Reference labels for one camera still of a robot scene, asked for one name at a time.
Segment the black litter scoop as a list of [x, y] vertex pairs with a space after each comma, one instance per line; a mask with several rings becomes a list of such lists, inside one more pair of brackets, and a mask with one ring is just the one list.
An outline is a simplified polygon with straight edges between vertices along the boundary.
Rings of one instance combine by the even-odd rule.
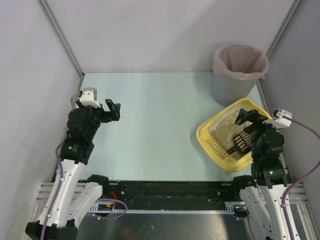
[[252, 135], [242, 131], [235, 135], [232, 139], [233, 146], [226, 152], [231, 155], [234, 152], [240, 152], [242, 154], [248, 154], [251, 151]]

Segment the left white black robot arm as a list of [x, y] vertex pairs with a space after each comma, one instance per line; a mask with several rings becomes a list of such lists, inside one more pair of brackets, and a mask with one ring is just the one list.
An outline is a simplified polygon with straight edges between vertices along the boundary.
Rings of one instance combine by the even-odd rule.
[[75, 240], [78, 228], [90, 207], [101, 196], [110, 193], [109, 179], [91, 175], [80, 195], [73, 199], [81, 172], [87, 167], [94, 149], [93, 139], [102, 123], [120, 120], [120, 103], [106, 99], [109, 110], [101, 103], [77, 100], [77, 108], [68, 114], [65, 140], [56, 154], [58, 169], [48, 200], [34, 222], [28, 222], [25, 233], [32, 240]]

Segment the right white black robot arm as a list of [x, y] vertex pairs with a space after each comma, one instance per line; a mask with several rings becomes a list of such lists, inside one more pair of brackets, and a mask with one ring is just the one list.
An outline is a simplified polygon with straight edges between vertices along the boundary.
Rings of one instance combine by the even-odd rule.
[[235, 124], [251, 136], [251, 175], [235, 177], [235, 193], [245, 203], [247, 224], [254, 240], [298, 240], [289, 201], [291, 182], [280, 160], [284, 136], [279, 129], [291, 125], [292, 115], [275, 110], [269, 119], [255, 109], [240, 109]]

